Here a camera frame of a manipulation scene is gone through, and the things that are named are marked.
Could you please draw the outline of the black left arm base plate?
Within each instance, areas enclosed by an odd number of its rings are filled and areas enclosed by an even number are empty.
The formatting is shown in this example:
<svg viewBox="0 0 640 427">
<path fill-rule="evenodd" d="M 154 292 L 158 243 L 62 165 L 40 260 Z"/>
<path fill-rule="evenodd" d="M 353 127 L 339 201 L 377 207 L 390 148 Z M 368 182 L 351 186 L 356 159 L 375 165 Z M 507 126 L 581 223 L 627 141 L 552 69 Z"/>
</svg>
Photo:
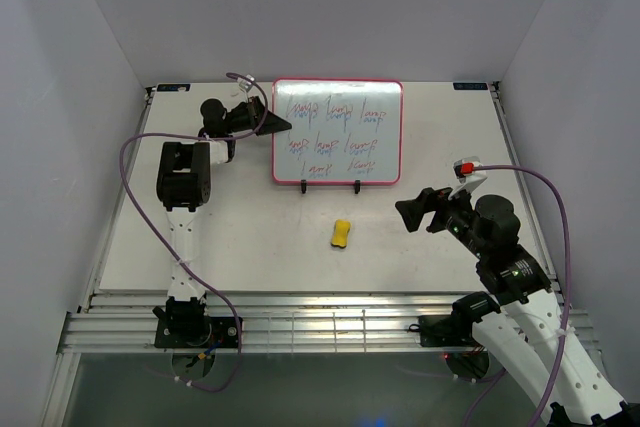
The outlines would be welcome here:
<svg viewBox="0 0 640 427">
<path fill-rule="evenodd" d="M 152 310 L 157 319 L 154 346 L 162 349 L 208 349 L 239 346 L 240 329 L 233 317 L 212 317 L 198 302 L 173 302 Z"/>
</svg>

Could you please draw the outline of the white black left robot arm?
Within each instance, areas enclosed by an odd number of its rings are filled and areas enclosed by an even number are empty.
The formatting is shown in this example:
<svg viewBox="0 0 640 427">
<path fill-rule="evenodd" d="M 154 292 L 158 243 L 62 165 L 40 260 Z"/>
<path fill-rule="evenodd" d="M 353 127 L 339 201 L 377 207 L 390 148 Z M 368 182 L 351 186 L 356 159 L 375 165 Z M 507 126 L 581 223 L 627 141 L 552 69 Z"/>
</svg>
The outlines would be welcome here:
<svg viewBox="0 0 640 427">
<path fill-rule="evenodd" d="M 200 113 L 199 141 L 166 142 L 161 151 L 156 194 L 166 213 L 168 244 L 177 258 L 165 305 L 153 309 L 159 348 L 209 348 L 217 340 L 225 347 L 238 345 L 236 327 L 229 340 L 223 337 L 232 322 L 215 321 L 206 314 L 210 289 L 202 274 L 200 227 L 203 206 L 211 197 L 211 168 L 233 159 L 237 133 L 263 136 L 292 129 L 289 121 L 269 111 L 256 96 L 231 110 L 216 98 L 207 99 Z"/>
</svg>

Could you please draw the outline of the pink framed whiteboard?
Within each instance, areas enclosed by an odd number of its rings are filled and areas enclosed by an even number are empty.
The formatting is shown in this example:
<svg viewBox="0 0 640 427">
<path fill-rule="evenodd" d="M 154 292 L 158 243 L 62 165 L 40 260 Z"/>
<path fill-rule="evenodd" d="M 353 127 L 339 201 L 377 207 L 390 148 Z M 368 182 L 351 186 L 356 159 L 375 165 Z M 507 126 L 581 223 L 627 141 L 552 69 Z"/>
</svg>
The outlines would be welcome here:
<svg viewBox="0 0 640 427">
<path fill-rule="evenodd" d="M 393 185 L 401 177 L 403 85 L 398 81 L 283 78 L 272 112 L 291 124 L 272 137 L 279 184 Z"/>
</svg>

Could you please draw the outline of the yellow bone shaped eraser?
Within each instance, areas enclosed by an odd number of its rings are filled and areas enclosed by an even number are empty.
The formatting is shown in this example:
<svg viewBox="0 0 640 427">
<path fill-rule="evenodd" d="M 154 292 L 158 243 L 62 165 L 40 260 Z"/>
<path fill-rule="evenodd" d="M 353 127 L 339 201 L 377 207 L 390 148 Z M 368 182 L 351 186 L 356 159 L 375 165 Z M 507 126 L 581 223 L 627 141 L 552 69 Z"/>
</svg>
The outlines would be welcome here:
<svg viewBox="0 0 640 427">
<path fill-rule="evenodd" d="M 338 219 L 334 223 L 334 229 L 330 245 L 334 248 L 345 249 L 348 245 L 351 223 L 348 220 Z"/>
</svg>

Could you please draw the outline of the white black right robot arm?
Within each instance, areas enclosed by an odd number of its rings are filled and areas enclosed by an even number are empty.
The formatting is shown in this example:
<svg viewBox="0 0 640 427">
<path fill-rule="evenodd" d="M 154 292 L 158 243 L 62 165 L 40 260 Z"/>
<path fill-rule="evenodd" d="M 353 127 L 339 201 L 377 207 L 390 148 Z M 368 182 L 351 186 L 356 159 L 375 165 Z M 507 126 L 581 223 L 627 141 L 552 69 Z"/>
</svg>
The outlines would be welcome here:
<svg viewBox="0 0 640 427">
<path fill-rule="evenodd" d="M 551 282 L 519 242 L 513 204 L 498 195 L 426 188 L 395 208 L 415 232 L 449 232 L 477 260 L 484 291 L 457 300 L 445 324 L 485 347 L 548 426 L 636 426 L 639 407 L 611 386 L 566 322 Z"/>
</svg>

